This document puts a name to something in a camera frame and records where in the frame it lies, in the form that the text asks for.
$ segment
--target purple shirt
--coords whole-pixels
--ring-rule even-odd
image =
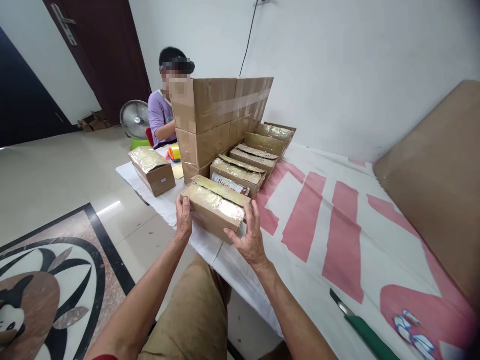
[[[177,140],[177,134],[165,140],[159,141],[155,136],[158,128],[174,120],[174,111],[167,100],[164,99],[160,91],[153,92],[148,98],[148,121],[150,122],[151,134],[153,135],[153,147],[156,148],[161,143]]]

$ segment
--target label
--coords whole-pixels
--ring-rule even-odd
[[[248,196],[250,194],[249,187],[244,187],[239,183],[236,183],[235,181],[229,180],[223,176],[218,175],[216,172],[214,172],[211,175],[211,179],[212,181],[219,183],[220,185],[223,185],[224,187],[229,188],[236,193],[239,193],[245,196]]]

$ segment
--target person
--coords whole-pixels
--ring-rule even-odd
[[[291,357],[336,359],[320,331],[267,258],[259,209],[255,200],[251,205],[252,208],[245,206],[245,236],[239,238],[227,228],[224,231],[258,276],[278,317]],[[200,256],[184,272],[170,303],[144,345],[192,234],[187,197],[181,199],[179,196],[176,200],[176,218],[173,241],[112,316],[86,360],[227,358],[227,303],[231,288]]]
[[[177,142],[169,83],[172,78],[186,78],[195,69],[195,64],[175,47],[163,49],[158,62],[163,87],[148,98],[148,121],[154,149]]]

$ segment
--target child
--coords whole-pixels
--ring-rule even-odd
[[[195,70],[195,64],[175,47],[162,50],[159,65],[163,89],[153,92],[148,98],[148,120],[154,149],[177,142],[174,112],[170,102],[170,79],[186,78]]]

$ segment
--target white wall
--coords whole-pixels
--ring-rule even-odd
[[[1,0],[0,27],[72,124],[101,109],[42,0]]]
[[[253,0],[130,0],[152,89],[180,48],[196,77],[238,76]],[[303,145],[375,161],[463,79],[480,80],[475,0],[272,0],[244,76],[274,76],[264,120]]]

